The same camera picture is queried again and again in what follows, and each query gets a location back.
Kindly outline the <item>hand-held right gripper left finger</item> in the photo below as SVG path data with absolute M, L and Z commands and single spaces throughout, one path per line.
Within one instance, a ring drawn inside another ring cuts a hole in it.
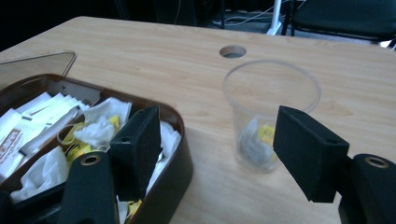
M 140 109 L 110 141 L 109 154 L 120 201 L 144 199 L 161 152 L 159 107 Z

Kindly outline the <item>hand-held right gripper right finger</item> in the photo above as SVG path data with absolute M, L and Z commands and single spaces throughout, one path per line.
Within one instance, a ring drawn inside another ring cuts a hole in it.
M 308 201 L 332 203 L 349 143 L 304 111 L 281 105 L 273 147 Z

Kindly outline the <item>square metal compartment box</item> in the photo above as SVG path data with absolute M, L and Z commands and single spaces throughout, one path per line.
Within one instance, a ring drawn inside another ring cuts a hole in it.
M 133 112 L 147 106 L 158 105 L 162 110 L 161 120 L 168 122 L 180 133 L 185 132 L 181 116 L 169 105 L 52 74 L 28 77 L 0 90 L 0 115 L 5 114 L 10 108 L 27 103 L 45 91 L 51 95 L 71 94 L 88 105 L 99 105 L 106 99 L 115 97 L 131 104 Z M 191 182 L 192 173 L 188 142 L 182 139 L 156 185 L 148 193 L 134 218 L 127 224 L 168 224 Z M 7 210 L 5 224 L 12 224 L 15 206 L 16 204 Z

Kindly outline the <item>pile of tea bags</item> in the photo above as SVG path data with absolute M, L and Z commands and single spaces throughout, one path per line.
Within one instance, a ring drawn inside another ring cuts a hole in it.
M 161 148 L 143 200 L 122 202 L 116 195 L 110 141 L 135 113 L 109 98 L 88 109 L 59 145 L 22 176 L 12 192 L 12 224 L 121 224 L 132 219 L 179 147 L 181 133 L 159 120 Z

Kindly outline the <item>white yellow-tagged tea bag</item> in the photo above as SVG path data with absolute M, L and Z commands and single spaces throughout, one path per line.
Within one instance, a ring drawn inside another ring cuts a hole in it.
M 254 173 L 271 173 L 277 167 L 278 157 L 273 150 L 275 128 L 252 119 L 239 134 L 239 161 Z

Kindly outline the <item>clear plastic cup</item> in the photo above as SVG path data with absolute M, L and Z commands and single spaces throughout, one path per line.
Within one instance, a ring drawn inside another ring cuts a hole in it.
M 318 105 L 321 89 L 313 76 L 294 64 L 259 60 L 233 68 L 223 79 L 223 93 L 232 108 L 235 158 L 250 171 L 238 153 L 239 134 L 245 126 L 258 119 L 260 125 L 268 123 L 276 130 L 281 105 L 309 113 Z

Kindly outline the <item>clear box lid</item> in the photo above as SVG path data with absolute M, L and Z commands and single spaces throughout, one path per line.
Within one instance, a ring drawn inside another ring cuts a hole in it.
M 28 77 L 53 74 L 66 77 L 77 58 L 71 50 L 0 61 L 0 90 Z

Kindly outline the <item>stack of white sugar packets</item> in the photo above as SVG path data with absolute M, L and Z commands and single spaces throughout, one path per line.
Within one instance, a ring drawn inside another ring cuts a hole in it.
M 0 117 L 0 183 L 39 148 L 90 106 L 71 95 L 46 91 Z

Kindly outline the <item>black folding chair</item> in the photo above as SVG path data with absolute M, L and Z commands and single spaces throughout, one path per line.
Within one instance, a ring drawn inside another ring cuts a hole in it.
M 295 30 L 375 42 L 396 38 L 396 0 L 289 0 L 282 35 Z

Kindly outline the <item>white desk frame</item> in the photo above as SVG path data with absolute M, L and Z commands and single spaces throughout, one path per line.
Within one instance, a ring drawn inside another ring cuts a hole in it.
M 270 28 L 268 29 L 268 31 L 266 32 L 268 35 L 276 35 L 279 28 L 282 26 L 282 22 L 280 20 L 281 4 L 282 4 L 282 0 L 274 0 L 271 25 L 270 25 Z

